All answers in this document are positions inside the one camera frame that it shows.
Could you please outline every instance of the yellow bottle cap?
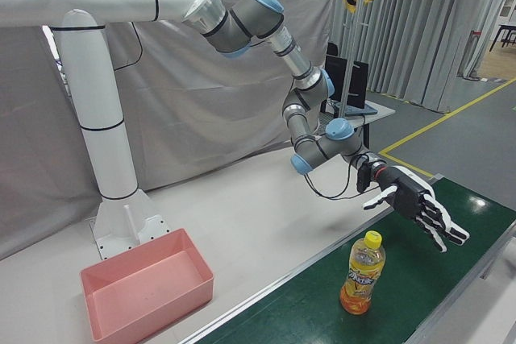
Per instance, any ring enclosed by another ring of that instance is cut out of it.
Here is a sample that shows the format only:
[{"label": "yellow bottle cap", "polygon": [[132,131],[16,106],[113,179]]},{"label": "yellow bottle cap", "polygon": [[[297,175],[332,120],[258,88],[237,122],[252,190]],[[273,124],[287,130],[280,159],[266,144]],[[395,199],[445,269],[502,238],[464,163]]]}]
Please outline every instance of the yellow bottle cap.
[{"label": "yellow bottle cap", "polygon": [[365,246],[369,249],[377,249],[381,245],[381,235],[377,231],[368,231],[364,238]]}]

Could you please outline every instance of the white support pillar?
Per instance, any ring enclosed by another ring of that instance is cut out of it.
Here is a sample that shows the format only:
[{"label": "white support pillar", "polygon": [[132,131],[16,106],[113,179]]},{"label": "white support pillar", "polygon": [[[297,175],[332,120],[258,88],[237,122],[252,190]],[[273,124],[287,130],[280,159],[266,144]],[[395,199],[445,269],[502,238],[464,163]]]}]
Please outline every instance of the white support pillar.
[{"label": "white support pillar", "polygon": [[101,257],[170,231],[148,196],[138,189],[104,26],[71,10],[52,27],[102,203],[93,232]]}]

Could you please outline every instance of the computer monitor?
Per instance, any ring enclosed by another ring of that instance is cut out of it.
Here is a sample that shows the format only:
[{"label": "computer monitor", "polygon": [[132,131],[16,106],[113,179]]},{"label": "computer monitor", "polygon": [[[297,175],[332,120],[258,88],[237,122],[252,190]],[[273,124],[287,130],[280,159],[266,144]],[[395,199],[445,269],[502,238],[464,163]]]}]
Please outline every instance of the computer monitor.
[{"label": "computer monitor", "polygon": [[[330,96],[330,99],[333,101],[340,102],[344,86],[344,76],[346,75],[346,64],[347,60],[344,58],[326,55],[325,69],[333,82],[333,86],[335,87],[335,92]],[[365,103],[368,71],[368,64],[355,61],[355,64],[353,65],[351,84],[347,92],[347,103],[344,109],[344,113],[347,116],[377,113],[377,110]]]}]

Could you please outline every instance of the white table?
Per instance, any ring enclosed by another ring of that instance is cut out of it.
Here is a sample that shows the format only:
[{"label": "white table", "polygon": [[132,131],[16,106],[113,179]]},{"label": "white table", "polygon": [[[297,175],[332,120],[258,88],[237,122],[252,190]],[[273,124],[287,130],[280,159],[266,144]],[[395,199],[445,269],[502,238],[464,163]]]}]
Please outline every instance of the white table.
[{"label": "white table", "polygon": [[[179,342],[385,208],[361,209],[377,192],[350,201],[315,196],[290,166],[292,152],[254,156],[150,193],[173,229],[186,228],[215,282],[207,306],[148,343]],[[337,193],[346,174],[335,157],[311,175],[320,190]],[[355,185],[352,173],[350,196]],[[99,261],[87,220],[0,261],[0,342],[90,344],[79,271]]]}]

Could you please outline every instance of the gray curtain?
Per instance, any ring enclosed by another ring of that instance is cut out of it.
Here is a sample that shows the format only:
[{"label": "gray curtain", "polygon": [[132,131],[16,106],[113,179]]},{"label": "gray curtain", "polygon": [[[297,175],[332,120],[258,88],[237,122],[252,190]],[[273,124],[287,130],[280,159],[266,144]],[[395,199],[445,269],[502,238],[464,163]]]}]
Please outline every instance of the gray curtain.
[{"label": "gray curtain", "polygon": [[[369,66],[368,87],[434,110],[447,101],[469,32],[493,0],[375,0],[364,13],[358,60]],[[335,3],[330,41],[345,52],[352,15]]]},{"label": "gray curtain", "polygon": [[[332,0],[280,1],[304,53],[322,64]],[[220,168],[288,138],[281,104],[292,78],[266,44],[228,60],[188,27],[135,25],[144,54],[116,77],[141,188]],[[138,57],[131,24],[109,26],[106,38],[115,67]],[[1,259],[95,215],[100,196],[41,29],[1,29],[0,59]]]},{"label": "gray curtain", "polygon": [[0,259],[98,207],[94,175],[39,27],[0,29]]}]

